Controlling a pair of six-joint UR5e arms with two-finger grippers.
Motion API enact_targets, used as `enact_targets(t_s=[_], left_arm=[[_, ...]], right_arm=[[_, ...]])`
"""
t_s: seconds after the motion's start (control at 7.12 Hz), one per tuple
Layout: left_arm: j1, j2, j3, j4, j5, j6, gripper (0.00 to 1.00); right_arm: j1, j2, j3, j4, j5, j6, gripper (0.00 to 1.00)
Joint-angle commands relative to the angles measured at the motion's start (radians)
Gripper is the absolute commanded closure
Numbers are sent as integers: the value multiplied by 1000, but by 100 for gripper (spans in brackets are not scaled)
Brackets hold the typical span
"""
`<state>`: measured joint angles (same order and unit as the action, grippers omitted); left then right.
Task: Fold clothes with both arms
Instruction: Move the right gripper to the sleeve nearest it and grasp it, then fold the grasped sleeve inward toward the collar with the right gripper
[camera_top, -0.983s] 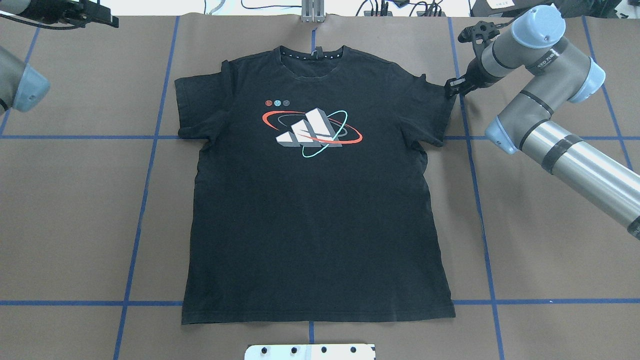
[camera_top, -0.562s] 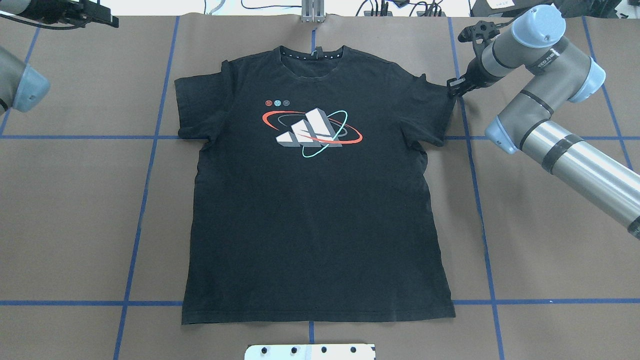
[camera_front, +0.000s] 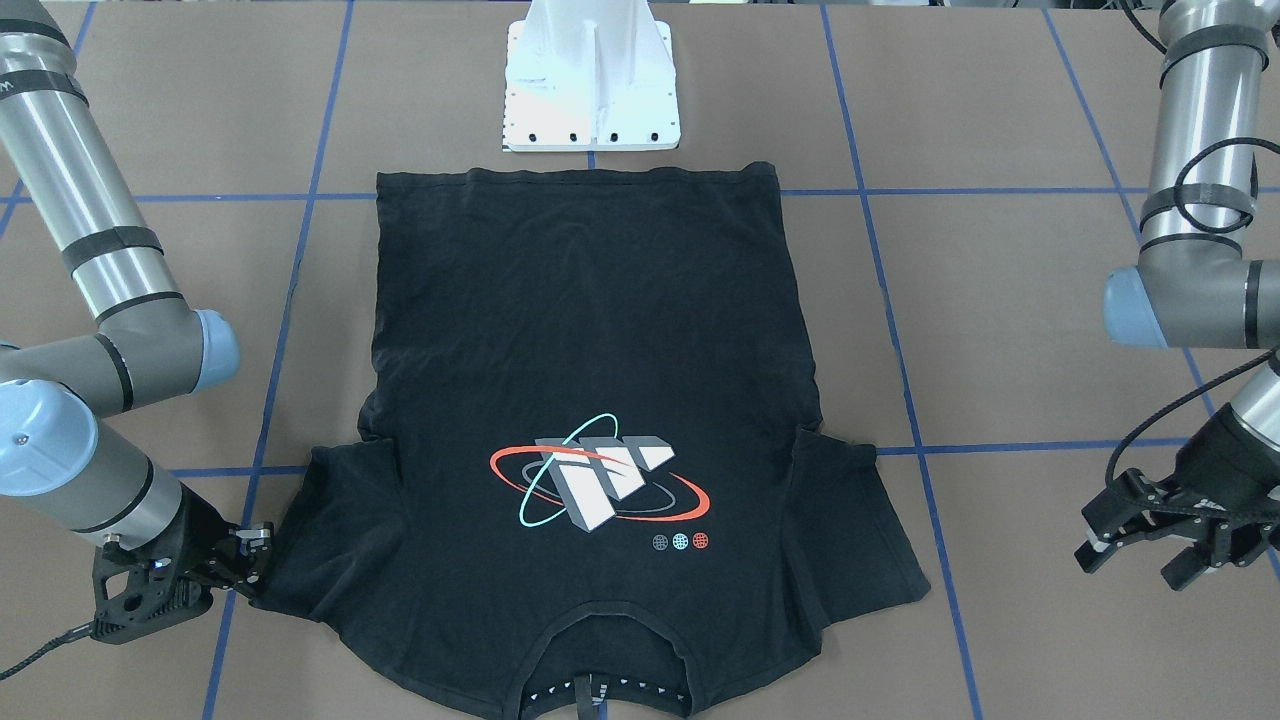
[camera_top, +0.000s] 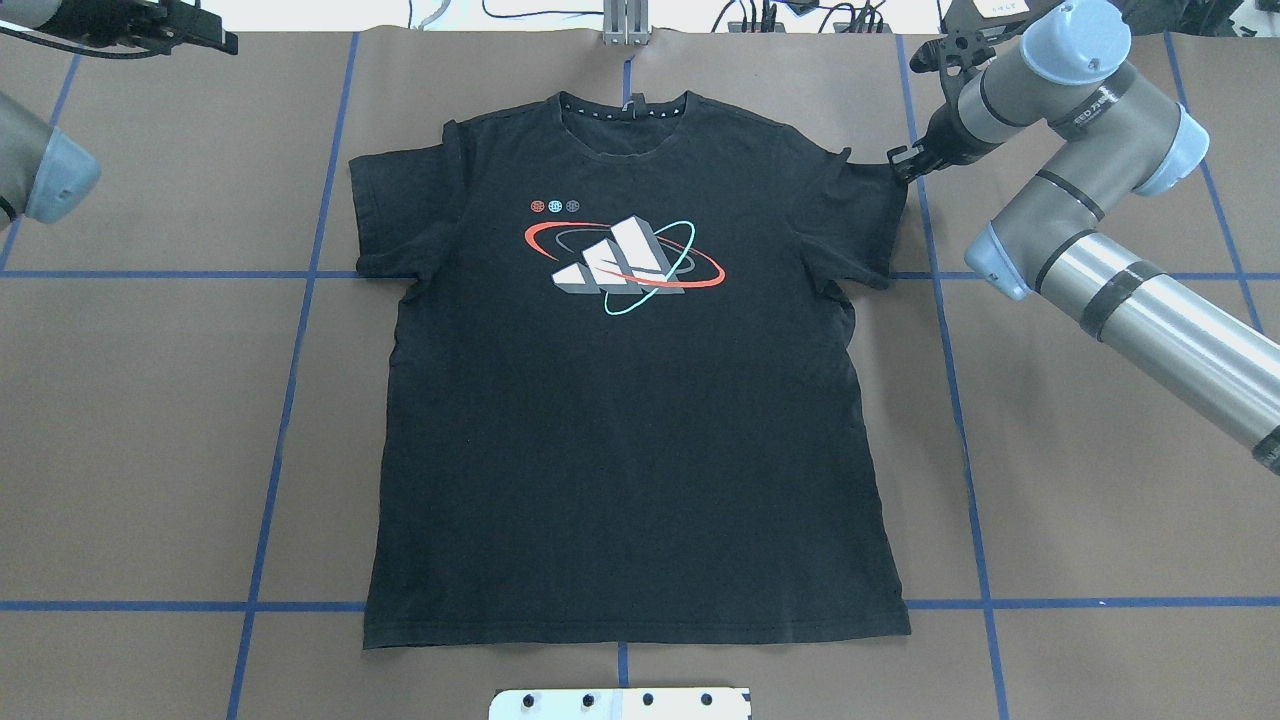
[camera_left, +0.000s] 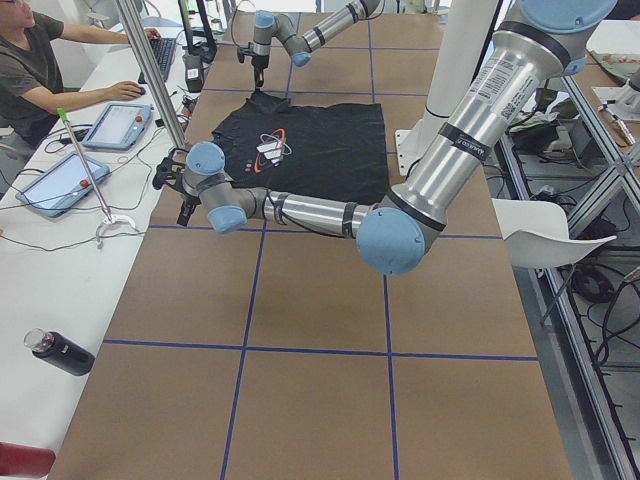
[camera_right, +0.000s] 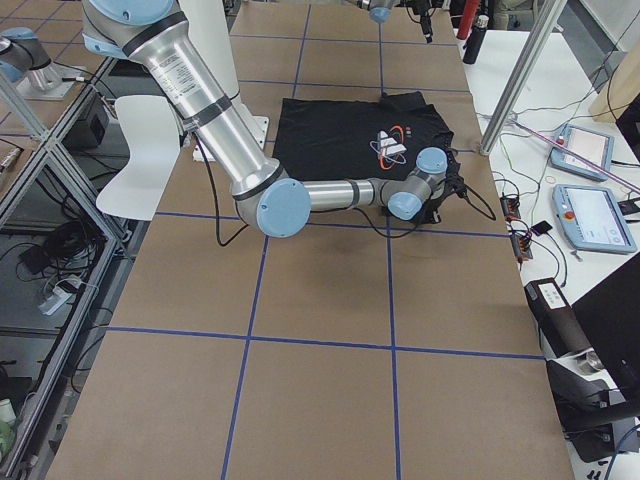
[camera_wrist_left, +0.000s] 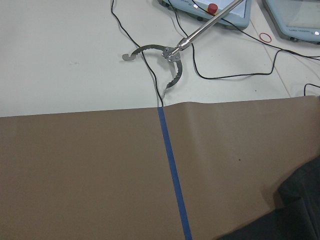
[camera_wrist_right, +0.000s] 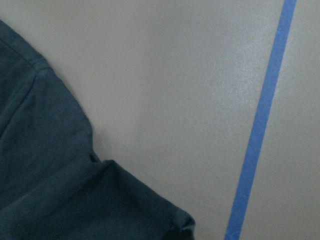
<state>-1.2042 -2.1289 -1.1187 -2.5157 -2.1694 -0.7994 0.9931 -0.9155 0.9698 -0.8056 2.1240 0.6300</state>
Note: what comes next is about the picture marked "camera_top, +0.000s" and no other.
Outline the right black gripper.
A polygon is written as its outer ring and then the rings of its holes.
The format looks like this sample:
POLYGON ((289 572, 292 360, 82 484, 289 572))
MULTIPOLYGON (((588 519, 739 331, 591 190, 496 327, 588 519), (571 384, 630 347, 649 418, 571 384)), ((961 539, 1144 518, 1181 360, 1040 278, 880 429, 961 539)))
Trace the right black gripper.
POLYGON ((931 117, 925 133, 913 146, 891 149, 887 159, 896 181, 910 184, 923 173, 973 164, 977 160, 975 141, 957 113, 951 106, 942 106, 931 117))

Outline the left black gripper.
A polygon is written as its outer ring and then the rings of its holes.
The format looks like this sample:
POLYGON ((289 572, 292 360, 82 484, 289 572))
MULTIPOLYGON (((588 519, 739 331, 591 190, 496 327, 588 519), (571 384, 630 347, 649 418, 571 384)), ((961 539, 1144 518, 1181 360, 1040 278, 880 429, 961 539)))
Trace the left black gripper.
POLYGON ((195 45, 239 53, 238 36, 198 1, 64 1, 60 37, 95 50, 134 47, 168 55, 195 45))

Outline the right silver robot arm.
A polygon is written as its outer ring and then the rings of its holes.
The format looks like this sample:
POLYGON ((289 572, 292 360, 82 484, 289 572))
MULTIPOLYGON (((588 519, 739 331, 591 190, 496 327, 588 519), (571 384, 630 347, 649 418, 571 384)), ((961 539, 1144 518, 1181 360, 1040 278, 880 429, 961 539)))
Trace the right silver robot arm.
POLYGON ((1210 147, 1129 61, 1120 9, 951 1, 941 27, 910 67, 938 74, 943 104, 918 141, 888 151, 896 177, 974 164, 1047 126, 1062 147, 980 229, 966 265, 1010 299, 1044 297, 1276 471, 1277 346, 1100 231, 1121 200, 1169 191, 1210 147))

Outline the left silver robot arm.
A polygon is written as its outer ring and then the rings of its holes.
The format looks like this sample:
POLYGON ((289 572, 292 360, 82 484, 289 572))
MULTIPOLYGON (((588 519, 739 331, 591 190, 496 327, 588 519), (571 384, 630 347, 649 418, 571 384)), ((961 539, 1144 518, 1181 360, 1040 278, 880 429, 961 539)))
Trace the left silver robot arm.
MULTIPOLYGON (((3 35, 104 60, 169 56, 189 45, 237 55, 239 37, 200 1, 4 1, 3 35)), ((52 120, 1 96, 3 227, 20 218, 52 224, 77 209, 101 177, 100 161, 52 120)))

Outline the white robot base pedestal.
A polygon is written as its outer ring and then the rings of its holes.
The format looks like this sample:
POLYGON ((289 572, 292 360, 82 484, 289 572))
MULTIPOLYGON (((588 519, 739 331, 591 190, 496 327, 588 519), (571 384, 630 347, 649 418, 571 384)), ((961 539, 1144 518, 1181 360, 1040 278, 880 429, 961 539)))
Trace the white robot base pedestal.
POLYGON ((640 687, 508 689, 494 696, 489 719, 751 719, 749 689, 640 687))

